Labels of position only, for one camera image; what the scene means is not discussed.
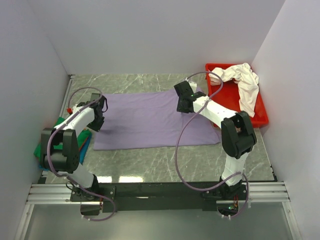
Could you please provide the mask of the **purple t-shirt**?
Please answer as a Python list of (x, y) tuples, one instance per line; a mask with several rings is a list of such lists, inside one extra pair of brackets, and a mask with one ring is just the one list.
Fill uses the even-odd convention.
[(108, 109), (94, 137), (96, 151), (215, 145), (221, 140), (207, 118), (177, 111), (174, 89), (104, 97)]

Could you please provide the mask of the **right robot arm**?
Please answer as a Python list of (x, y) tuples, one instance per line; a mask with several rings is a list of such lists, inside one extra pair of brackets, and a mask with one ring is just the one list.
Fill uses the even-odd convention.
[(174, 86), (178, 96), (177, 111), (180, 113), (194, 113), (194, 119), (201, 115), (221, 130), (221, 145), (226, 153), (226, 161), (221, 183), (204, 188), (204, 191), (219, 187), (222, 198), (230, 200), (237, 194), (237, 187), (243, 177), (245, 162), (257, 137), (250, 119), (245, 111), (236, 112), (216, 102), (203, 92), (196, 91), (197, 84), (184, 80)]

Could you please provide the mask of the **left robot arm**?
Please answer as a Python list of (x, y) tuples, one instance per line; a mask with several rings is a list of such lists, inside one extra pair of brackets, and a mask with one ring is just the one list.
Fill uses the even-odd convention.
[(82, 195), (88, 201), (100, 195), (97, 177), (80, 163), (78, 136), (88, 127), (98, 132), (108, 110), (107, 99), (101, 93), (93, 93), (90, 101), (80, 102), (68, 110), (70, 116), (53, 128), (41, 132), (40, 166), (59, 177), (71, 178), (81, 186)]

